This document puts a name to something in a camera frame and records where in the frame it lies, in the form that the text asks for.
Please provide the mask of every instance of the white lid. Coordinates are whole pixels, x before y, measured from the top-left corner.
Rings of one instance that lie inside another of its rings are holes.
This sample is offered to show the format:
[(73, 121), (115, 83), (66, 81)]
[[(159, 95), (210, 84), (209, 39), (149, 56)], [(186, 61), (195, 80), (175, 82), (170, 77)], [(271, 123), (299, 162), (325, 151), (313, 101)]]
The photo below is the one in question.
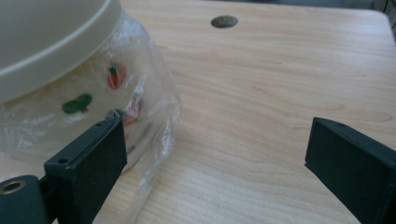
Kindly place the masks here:
[(119, 0), (1, 0), (0, 104), (84, 62), (120, 15)]

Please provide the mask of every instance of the clear plastic bag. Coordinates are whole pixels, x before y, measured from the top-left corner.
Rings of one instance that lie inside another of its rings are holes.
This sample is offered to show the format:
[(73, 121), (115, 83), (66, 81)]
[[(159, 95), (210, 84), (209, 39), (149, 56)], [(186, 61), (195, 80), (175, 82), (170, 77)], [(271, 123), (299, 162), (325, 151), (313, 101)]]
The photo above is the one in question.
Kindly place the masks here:
[[(120, 177), (95, 223), (132, 223), (174, 147), (180, 109), (161, 53), (141, 24), (123, 13), (112, 36), (86, 62), (0, 105), (0, 150), (42, 174), (46, 160), (94, 123), (121, 116), (131, 169)], [(18, 163), (2, 163), (3, 179), (23, 173)]]

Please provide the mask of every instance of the plastic bag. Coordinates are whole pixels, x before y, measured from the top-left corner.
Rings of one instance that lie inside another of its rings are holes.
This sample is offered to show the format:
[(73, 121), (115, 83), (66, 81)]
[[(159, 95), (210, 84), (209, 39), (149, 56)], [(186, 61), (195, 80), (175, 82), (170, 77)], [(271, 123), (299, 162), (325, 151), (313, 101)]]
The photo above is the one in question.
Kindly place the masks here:
[[(110, 193), (95, 222), (132, 223), (174, 147), (180, 109), (161, 53), (141, 24), (123, 13), (113, 35), (86, 62), (0, 105), (0, 150), (40, 169), (94, 123), (121, 116), (127, 168), (134, 168), (113, 189), (122, 191), (122, 199)], [(4, 171), (4, 178), (19, 175)]]

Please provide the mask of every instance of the dark circular spot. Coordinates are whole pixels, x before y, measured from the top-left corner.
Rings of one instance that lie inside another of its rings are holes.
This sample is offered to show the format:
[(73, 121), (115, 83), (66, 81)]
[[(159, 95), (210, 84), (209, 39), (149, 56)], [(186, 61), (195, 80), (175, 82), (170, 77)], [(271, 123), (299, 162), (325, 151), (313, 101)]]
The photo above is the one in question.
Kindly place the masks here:
[(69, 161), (69, 158), (62, 158), (62, 159), (58, 160), (58, 162), (59, 162), (60, 164), (67, 163), (68, 161)]
[(238, 24), (238, 19), (234, 16), (219, 16), (212, 20), (212, 26), (216, 28), (231, 28)]
[(10, 194), (22, 189), (26, 185), (25, 181), (17, 180), (0, 187), (0, 194)]

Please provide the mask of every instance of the wood grain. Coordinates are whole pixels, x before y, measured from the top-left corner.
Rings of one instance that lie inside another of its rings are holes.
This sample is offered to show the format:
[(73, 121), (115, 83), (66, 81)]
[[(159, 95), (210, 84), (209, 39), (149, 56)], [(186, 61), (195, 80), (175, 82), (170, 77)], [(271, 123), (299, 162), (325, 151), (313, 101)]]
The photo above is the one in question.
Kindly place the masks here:
[[(396, 148), (396, 50), (373, 11), (123, 1), (181, 94), (177, 145), (136, 223), (358, 223), (304, 167), (314, 116)], [(216, 29), (210, 21), (239, 23)]]

